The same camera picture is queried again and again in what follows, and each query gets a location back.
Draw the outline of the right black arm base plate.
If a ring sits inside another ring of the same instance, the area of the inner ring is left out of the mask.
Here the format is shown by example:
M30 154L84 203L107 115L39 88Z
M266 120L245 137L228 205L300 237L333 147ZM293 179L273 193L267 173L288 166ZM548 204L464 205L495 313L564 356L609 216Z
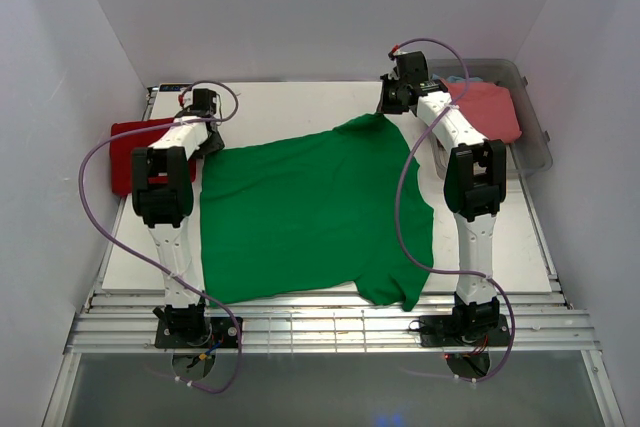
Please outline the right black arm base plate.
M490 308L455 307L450 314L424 315L410 323L423 347L506 347L510 333L506 317Z

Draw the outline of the pink folded t-shirt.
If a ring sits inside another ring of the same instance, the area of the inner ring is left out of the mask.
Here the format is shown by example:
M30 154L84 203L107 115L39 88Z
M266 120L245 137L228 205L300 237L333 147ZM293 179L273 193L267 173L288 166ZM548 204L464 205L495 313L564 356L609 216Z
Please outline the pink folded t-shirt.
M471 82L456 102L469 123L489 140L511 144L522 131L509 90L487 82Z

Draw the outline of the clear plastic bin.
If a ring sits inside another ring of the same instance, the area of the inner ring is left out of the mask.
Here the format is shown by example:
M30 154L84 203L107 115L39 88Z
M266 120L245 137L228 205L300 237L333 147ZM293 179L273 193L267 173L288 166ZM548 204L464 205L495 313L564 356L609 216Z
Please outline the clear plastic bin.
M526 86L516 65L505 59L470 59L466 61L469 74L483 81L506 88L514 104L515 118L521 136L508 144L507 176L529 178L545 172L553 165L546 133L540 127Z

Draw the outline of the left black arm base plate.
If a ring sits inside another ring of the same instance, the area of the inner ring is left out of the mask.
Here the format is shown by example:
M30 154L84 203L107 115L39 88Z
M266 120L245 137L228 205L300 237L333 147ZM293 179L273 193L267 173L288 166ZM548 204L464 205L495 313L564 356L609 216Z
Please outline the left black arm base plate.
M205 317L193 325L159 320L153 345L157 349L207 350L215 345L218 349L236 349L242 319L238 317L237 321L238 326L221 316Z

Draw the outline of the light blue folded t-shirt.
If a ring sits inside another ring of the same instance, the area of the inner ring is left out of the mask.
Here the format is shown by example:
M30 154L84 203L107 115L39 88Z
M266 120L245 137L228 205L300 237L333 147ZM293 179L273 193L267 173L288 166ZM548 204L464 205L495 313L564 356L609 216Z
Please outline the light blue folded t-shirt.
M446 77L445 81L447 83L466 83L467 81L469 81L470 83L473 83L473 82L484 82L484 80L481 77L469 77L469 79L467 80L466 77L453 76L453 75Z

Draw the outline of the aluminium rail frame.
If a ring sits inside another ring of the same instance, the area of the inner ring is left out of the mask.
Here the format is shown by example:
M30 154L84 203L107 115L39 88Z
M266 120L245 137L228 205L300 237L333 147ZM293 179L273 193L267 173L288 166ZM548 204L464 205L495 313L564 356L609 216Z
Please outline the aluminium rail frame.
M96 294L72 323L66 348L74 353L141 353L153 348L157 297ZM514 347L520 351L597 350L589 314L567 307L555 290L516 294ZM246 353L391 353L419 348L420 316L447 314L453 300L427 294L410 311L375 307L346 288L239 303Z

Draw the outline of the blue label sticker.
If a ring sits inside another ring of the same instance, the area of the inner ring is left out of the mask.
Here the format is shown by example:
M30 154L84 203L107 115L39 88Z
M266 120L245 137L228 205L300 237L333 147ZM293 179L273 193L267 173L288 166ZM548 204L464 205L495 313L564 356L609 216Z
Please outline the blue label sticker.
M169 84L161 84L158 87L158 91L164 92L164 93L183 94L187 92L190 88L191 86L189 84L169 83Z

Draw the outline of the green t-shirt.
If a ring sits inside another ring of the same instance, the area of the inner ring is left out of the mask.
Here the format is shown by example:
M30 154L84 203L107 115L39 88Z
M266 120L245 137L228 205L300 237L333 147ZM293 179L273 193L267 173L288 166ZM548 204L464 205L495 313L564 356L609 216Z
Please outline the green t-shirt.
M231 304L351 282L417 304L434 211L399 128L365 114L331 130L209 156L200 195L206 292Z

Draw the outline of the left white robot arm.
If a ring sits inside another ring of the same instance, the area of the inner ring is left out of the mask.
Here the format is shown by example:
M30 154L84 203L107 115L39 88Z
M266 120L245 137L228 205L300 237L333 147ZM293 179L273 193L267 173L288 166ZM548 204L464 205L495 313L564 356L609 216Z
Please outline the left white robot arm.
M210 339L212 323L204 316L205 300L183 286L201 288L188 240L194 208L190 162L222 149L224 143L212 121L218 104L214 90L195 88L178 100L176 125L149 146L133 150L132 204L166 269L165 306L155 313L171 335L197 347Z

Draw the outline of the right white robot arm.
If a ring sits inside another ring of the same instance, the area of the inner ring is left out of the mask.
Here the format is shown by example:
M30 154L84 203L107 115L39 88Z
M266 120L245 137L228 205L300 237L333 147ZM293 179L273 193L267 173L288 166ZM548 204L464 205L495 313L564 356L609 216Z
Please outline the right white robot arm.
M493 280L493 231L506 198L506 147L476 130L455 105L441 80L430 78L421 52L389 54L395 65L381 77L377 111L411 112L422 120L449 155L443 194L458 232L458 281L448 315L425 317L419 331L433 345L483 342L505 332L499 290Z

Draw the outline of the folded red t-shirt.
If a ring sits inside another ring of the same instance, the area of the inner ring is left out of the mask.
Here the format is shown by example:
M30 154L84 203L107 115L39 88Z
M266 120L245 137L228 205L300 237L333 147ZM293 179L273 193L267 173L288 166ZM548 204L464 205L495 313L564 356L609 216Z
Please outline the folded red t-shirt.
M133 196L139 208L158 201L191 208L195 179L192 154L206 141L206 128L183 119L116 123L109 155L112 192Z

